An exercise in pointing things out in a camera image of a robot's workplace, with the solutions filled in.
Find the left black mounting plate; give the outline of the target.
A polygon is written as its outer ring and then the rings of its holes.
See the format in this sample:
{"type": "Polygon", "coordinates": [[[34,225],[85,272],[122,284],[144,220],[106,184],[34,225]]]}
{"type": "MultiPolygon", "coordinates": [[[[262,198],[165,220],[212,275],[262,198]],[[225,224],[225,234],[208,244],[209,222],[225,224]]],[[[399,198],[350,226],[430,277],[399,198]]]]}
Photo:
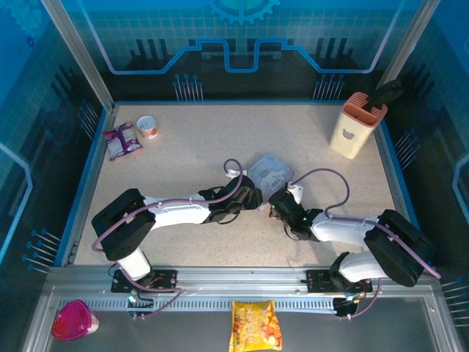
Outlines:
{"type": "MultiPolygon", "coordinates": [[[[177,283],[177,271],[175,270],[152,270],[136,282],[142,286],[156,289],[175,288],[177,283]]],[[[116,270],[111,283],[112,293],[130,293],[132,289],[141,292],[129,282],[121,270],[116,270]]]]}

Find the yellow chips bag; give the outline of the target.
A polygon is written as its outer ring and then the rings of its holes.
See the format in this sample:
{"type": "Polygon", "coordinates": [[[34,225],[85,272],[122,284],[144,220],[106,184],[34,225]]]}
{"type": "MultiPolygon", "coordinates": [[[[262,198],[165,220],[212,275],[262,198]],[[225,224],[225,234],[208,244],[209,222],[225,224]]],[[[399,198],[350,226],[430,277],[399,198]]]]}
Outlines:
{"type": "Polygon", "coordinates": [[[283,338],[274,300],[232,302],[229,352],[281,351],[283,338]]]}

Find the cream knife block orange top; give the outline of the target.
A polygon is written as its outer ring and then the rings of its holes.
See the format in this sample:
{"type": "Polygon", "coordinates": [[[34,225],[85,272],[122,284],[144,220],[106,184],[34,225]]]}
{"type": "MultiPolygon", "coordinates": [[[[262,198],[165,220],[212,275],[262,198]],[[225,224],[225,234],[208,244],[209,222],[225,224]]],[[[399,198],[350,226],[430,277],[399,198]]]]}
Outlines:
{"type": "Polygon", "coordinates": [[[330,147],[349,159],[356,157],[388,112],[385,104],[366,111],[367,98],[365,93],[355,92],[345,101],[330,137],[330,147]]]}

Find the aluminium frame post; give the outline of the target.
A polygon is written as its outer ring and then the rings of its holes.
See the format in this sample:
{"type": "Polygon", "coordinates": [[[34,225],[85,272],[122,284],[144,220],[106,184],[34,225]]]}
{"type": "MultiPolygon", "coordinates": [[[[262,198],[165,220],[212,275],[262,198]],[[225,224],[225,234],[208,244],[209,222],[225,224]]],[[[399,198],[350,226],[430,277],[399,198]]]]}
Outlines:
{"type": "Polygon", "coordinates": [[[40,1],[85,75],[97,99],[108,113],[113,112],[114,100],[62,2],[60,0],[40,1]]]}
{"type": "Polygon", "coordinates": [[[414,51],[425,28],[432,19],[440,1],[441,0],[421,0],[418,10],[399,42],[399,45],[385,69],[377,88],[398,78],[398,75],[401,73],[406,61],[414,51]]]}

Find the purple snack packet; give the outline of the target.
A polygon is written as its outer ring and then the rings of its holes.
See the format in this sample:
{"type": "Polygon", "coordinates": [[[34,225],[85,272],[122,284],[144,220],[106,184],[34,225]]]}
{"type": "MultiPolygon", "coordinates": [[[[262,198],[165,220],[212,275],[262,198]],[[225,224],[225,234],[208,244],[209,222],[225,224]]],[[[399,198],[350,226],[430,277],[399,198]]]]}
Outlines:
{"type": "Polygon", "coordinates": [[[109,161],[114,161],[143,147],[136,136],[131,121],[104,131],[102,135],[106,141],[109,161]]]}

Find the left aluminium frame post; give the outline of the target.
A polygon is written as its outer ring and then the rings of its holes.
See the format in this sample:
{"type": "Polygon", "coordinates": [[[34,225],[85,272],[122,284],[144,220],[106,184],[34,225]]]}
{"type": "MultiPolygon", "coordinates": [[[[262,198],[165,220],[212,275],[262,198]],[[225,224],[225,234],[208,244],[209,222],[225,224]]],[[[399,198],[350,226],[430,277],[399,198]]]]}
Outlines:
{"type": "Polygon", "coordinates": [[[97,99],[108,113],[113,112],[114,100],[62,2],[60,0],[40,1],[85,75],[97,99]]]}

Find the cartoon dog tin box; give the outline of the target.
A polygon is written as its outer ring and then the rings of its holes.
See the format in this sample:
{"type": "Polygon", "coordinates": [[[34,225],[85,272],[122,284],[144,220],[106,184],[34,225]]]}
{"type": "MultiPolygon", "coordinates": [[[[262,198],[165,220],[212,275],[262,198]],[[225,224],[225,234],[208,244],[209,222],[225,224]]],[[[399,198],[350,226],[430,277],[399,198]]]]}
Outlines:
{"type": "Polygon", "coordinates": [[[266,203],[289,182],[294,171],[276,155],[267,153],[248,168],[247,175],[262,192],[263,202],[266,203]]]}

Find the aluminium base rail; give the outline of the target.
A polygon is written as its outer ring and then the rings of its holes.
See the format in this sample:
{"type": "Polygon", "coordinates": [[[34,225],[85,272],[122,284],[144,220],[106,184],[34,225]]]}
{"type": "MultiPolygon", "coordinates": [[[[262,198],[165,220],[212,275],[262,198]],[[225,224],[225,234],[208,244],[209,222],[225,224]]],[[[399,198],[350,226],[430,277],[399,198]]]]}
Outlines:
{"type": "MultiPolygon", "coordinates": [[[[46,284],[57,290],[72,293],[90,292],[97,294],[104,290],[111,292],[113,274],[118,268],[108,269],[102,265],[77,265],[53,268],[46,284]]],[[[290,294],[345,295],[373,291],[376,279],[340,279],[330,274],[335,286],[332,293],[308,293],[306,286],[307,270],[328,270],[314,268],[262,268],[262,267],[157,267],[155,270],[177,271],[176,287],[187,295],[202,296],[279,296],[290,294]]]]}

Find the pink glitter container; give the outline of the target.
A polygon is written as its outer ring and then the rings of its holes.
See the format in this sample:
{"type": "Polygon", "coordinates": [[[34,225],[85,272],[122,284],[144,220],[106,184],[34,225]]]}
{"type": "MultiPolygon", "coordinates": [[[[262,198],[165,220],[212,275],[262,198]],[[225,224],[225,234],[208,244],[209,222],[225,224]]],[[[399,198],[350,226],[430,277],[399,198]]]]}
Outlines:
{"type": "Polygon", "coordinates": [[[54,319],[51,334],[60,341],[73,341],[99,328],[99,320],[82,300],[67,303],[54,319]]]}

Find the white orange small can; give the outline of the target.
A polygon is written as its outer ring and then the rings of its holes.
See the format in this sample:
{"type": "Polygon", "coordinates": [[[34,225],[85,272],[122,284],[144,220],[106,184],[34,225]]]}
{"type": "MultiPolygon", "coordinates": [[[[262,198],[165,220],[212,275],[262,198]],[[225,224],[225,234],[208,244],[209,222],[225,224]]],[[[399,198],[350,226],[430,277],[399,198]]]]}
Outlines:
{"type": "Polygon", "coordinates": [[[154,139],[158,134],[156,119],[153,116],[142,116],[137,120],[136,126],[144,139],[154,139]]]}

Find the right aluminium frame post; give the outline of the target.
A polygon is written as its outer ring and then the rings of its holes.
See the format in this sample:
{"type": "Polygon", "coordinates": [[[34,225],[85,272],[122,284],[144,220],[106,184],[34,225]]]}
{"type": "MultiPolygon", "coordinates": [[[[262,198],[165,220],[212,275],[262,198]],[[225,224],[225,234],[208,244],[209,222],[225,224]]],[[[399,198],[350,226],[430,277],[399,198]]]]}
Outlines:
{"type": "Polygon", "coordinates": [[[441,0],[421,0],[418,10],[399,42],[399,45],[385,69],[377,88],[398,78],[398,75],[401,73],[406,61],[414,51],[425,28],[432,19],[440,1],[441,0]]]}

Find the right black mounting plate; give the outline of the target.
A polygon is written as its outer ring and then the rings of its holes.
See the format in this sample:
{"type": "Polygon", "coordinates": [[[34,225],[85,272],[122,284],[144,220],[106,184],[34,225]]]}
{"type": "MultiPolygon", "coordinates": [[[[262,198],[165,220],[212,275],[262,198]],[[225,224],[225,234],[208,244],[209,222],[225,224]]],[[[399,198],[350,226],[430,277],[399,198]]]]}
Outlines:
{"type": "Polygon", "coordinates": [[[308,293],[332,293],[335,290],[328,270],[307,270],[306,286],[308,293]]]}

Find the black mounting plate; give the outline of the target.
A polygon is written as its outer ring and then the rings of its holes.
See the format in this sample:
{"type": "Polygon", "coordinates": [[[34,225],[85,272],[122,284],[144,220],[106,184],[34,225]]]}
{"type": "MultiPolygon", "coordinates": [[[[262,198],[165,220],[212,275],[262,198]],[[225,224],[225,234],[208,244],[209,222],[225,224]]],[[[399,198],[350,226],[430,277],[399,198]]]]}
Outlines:
{"type": "MultiPolygon", "coordinates": [[[[175,288],[177,283],[177,271],[175,270],[152,270],[136,282],[142,286],[156,289],[175,288]]],[[[130,293],[132,289],[141,292],[129,282],[121,270],[116,270],[111,283],[112,293],[130,293]]]]}
{"type": "Polygon", "coordinates": [[[335,290],[328,270],[307,270],[306,286],[308,293],[332,293],[335,290]]]}

